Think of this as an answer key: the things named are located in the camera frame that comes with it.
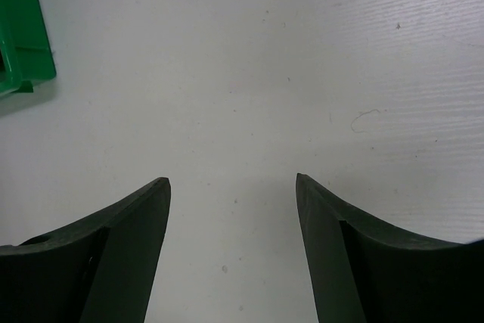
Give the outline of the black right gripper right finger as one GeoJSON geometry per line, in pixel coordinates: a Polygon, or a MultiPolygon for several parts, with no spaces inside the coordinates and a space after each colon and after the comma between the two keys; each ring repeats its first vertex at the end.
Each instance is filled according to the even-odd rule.
{"type": "Polygon", "coordinates": [[[483,242],[404,230],[296,177],[296,203],[321,322],[481,322],[483,242]]]}

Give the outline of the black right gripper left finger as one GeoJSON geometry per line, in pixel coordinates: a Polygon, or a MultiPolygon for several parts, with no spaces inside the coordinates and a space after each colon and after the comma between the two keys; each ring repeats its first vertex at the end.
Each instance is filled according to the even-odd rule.
{"type": "Polygon", "coordinates": [[[171,199],[158,178],[20,245],[1,247],[3,322],[143,322],[171,199]]]}

